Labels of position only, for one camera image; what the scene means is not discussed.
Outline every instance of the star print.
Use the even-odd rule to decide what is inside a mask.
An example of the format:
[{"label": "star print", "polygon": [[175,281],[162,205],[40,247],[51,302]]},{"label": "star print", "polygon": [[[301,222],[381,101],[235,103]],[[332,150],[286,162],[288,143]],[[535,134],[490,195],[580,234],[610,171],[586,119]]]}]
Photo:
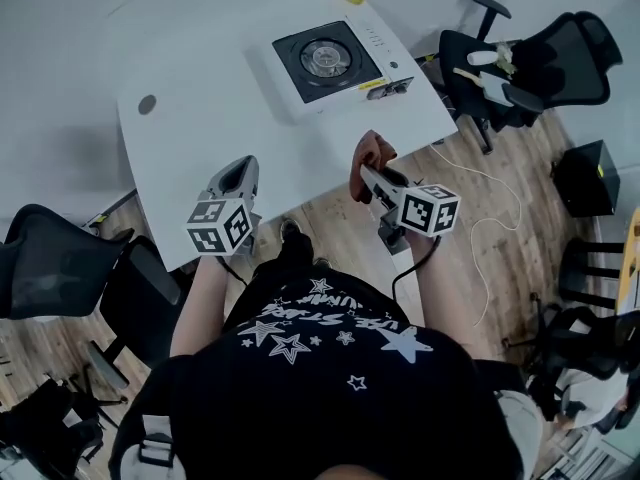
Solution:
[{"label": "star print", "polygon": [[407,327],[400,334],[388,331],[387,329],[378,328],[380,334],[389,340],[381,350],[397,350],[410,363],[416,362],[416,352],[431,352],[433,348],[424,345],[416,340],[417,329],[415,327]]},{"label": "star print", "polygon": [[322,279],[320,279],[320,281],[316,281],[314,279],[311,279],[311,282],[313,283],[313,288],[311,288],[311,291],[309,292],[309,294],[312,294],[312,293],[322,293],[322,294],[324,294],[324,292],[333,289],[332,286],[329,286],[327,284],[327,279],[326,278],[322,278]]},{"label": "star print", "polygon": [[336,338],[336,341],[341,341],[342,344],[346,347],[349,343],[356,341],[350,332],[340,331],[340,334]]},{"label": "star print", "polygon": [[[271,336],[277,343],[276,347],[269,352],[269,357],[283,354],[291,364],[296,362],[296,356],[298,352],[311,352],[311,349],[306,345],[303,345],[298,340],[299,334],[295,334],[289,338],[283,338],[282,336]],[[291,344],[293,348],[287,348],[286,345]]]},{"label": "star print", "polygon": [[364,385],[364,377],[354,377],[352,375],[351,379],[347,381],[347,384],[349,384],[349,386],[351,386],[354,391],[367,389],[367,386]]},{"label": "star print", "polygon": [[260,345],[262,345],[262,342],[264,341],[264,339],[272,333],[275,332],[284,332],[284,329],[278,329],[276,327],[276,324],[263,324],[262,322],[260,322],[259,320],[255,321],[255,324],[253,327],[250,327],[249,329],[245,329],[242,332],[239,332],[238,335],[240,334],[255,334],[256,335],[256,347],[259,347]]}]

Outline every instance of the person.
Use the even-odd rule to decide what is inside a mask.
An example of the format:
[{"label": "person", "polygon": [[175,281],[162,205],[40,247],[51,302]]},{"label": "person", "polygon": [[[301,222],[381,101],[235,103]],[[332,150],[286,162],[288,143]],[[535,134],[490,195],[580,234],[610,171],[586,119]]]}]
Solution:
[{"label": "person", "polygon": [[[171,358],[119,428],[112,478],[164,478],[158,464],[189,480],[522,477],[498,399],[474,367],[490,354],[446,240],[417,270],[422,328],[372,286],[314,262],[295,221],[281,238],[226,322],[227,272],[201,258]],[[406,238],[415,261],[433,246]],[[158,459],[154,445],[171,452]]]},{"label": "person", "polygon": [[554,423],[560,430],[586,427],[598,423],[612,409],[627,410],[629,375],[620,369],[606,380],[593,375],[565,368],[556,387],[562,393],[560,409]]}]

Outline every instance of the black box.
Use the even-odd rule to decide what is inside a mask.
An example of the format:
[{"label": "black box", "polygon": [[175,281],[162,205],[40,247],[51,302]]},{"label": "black box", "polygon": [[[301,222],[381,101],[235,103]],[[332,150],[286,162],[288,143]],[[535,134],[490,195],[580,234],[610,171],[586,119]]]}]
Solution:
[{"label": "black box", "polygon": [[616,211],[620,177],[602,140],[567,150],[554,169],[553,181],[572,217]]}]

